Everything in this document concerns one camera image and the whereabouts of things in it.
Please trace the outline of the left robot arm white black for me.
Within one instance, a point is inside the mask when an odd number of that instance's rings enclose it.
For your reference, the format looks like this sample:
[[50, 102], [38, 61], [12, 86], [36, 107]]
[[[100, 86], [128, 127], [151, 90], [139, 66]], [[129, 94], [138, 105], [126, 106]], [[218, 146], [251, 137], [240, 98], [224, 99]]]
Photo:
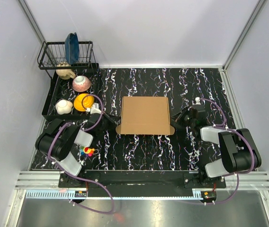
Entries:
[[94, 113], [88, 118], [88, 129], [82, 129], [72, 122], [54, 119], [37, 138], [35, 148], [58, 164], [61, 170], [70, 173], [68, 180], [74, 187], [81, 187], [85, 175], [80, 173], [82, 165], [72, 154], [73, 145], [91, 148], [93, 141], [102, 132], [115, 128], [118, 120], [120, 117], [107, 113]]

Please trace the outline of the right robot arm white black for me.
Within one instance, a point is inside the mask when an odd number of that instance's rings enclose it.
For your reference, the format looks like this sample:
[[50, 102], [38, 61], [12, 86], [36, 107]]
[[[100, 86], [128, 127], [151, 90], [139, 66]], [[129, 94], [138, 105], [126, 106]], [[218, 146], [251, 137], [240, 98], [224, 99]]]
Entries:
[[171, 117], [171, 126], [177, 130], [190, 129], [193, 137], [216, 144], [221, 157], [213, 162], [202, 164], [198, 182], [209, 187], [217, 177], [232, 174], [247, 174], [262, 164], [262, 159], [250, 131], [246, 128], [228, 129], [211, 126], [206, 119], [203, 105], [193, 105]]

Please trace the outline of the brown cardboard box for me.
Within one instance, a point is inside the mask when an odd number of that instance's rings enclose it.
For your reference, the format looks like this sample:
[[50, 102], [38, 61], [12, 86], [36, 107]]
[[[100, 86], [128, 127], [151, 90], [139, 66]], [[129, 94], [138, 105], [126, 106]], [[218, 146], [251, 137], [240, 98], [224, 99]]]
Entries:
[[173, 135], [167, 97], [125, 96], [122, 100], [120, 135]]

